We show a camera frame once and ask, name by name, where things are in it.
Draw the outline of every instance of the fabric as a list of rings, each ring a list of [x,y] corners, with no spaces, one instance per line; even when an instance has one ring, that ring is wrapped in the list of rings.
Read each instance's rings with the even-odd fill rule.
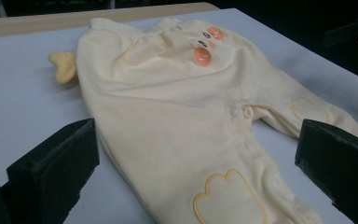
[[[358,123],[206,21],[141,30],[93,19],[78,41],[82,94],[110,158],[158,223],[322,223],[283,182],[252,120],[298,137],[303,118]]]

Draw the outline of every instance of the embroidered outline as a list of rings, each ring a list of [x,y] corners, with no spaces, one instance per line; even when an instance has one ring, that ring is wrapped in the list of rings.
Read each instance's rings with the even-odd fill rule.
[[[249,191],[249,193],[252,195],[252,198],[255,200],[255,202],[257,203],[258,207],[261,210],[262,216],[263,216],[263,224],[267,224],[267,216],[266,216],[266,211],[263,207],[263,204],[260,202],[260,200],[258,200],[258,198],[255,196],[255,194],[253,193],[250,185],[248,184],[248,182],[246,181],[245,177],[237,170],[235,169],[229,169],[226,172],[226,175],[221,175],[221,174],[213,174],[210,175],[206,182],[205,182],[205,189],[203,193],[199,193],[196,195],[196,197],[194,197],[193,200],[193,210],[194,213],[196,214],[197,219],[199,220],[200,223],[202,224],[208,224],[208,222],[203,218],[203,216],[201,215],[199,208],[197,207],[197,203],[199,202],[200,199],[205,198],[205,197],[209,197],[211,194],[209,192],[209,188],[211,185],[211,182],[215,179],[215,178],[222,178],[226,181],[228,181],[231,177],[231,175],[233,174],[237,174],[241,177],[243,183],[245,184],[245,187],[247,188],[247,190]]]
[[[311,100],[305,98],[305,97],[302,97],[302,96],[298,96],[296,98],[293,98],[291,101],[290,101],[290,104],[292,105],[291,106],[291,110],[292,110],[292,113],[293,115],[300,121],[302,121],[304,118],[300,117],[297,112],[296,112],[296,105],[295,105],[295,102],[301,102],[301,101],[307,101],[309,103],[311,103],[312,105],[316,106],[317,108],[319,108],[321,111],[324,111],[325,115],[326,115],[326,120],[324,122],[326,123],[330,123],[330,115],[329,113],[321,106],[318,106],[316,105],[314,102],[312,102]]]

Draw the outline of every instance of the clothing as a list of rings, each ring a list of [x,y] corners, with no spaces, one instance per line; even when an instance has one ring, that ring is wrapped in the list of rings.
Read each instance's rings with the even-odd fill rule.
[[[77,74],[110,158],[158,223],[322,223],[283,182],[252,120],[298,137],[303,118],[358,123],[274,67],[244,37],[165,18],[93,19]]]

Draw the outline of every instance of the wooden edge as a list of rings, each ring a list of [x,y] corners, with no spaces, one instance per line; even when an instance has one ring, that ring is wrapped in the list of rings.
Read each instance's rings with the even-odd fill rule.
[[[0,36],[22,35],[88,26],[90,19],[96,17],[123,22],[218,9],[218,7],[212,4],[202,2],[0,18]]]

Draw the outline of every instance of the table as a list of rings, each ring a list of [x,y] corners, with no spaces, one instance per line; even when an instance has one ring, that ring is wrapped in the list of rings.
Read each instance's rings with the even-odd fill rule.
[[[62,15],[0,19],[0,185],[6,168],[64,125],[89,115],[76,83],[58,85],[48,55],[76,49],[91,17],[107,17],[149,27],[159,17],[209,21],[253,41],[290,76],[358,120],[358,77],[299,46],[235,8],[217,10],[205,4],[114,9]],[[294,165],[297,140],[277,133],[262,121],[253,130],[277,162],[295,195],[313,206],[326,224],[348,224],[310,180]],[[100,147],[101,164],[81,191],[65,223],[154,223],[131,188]]]

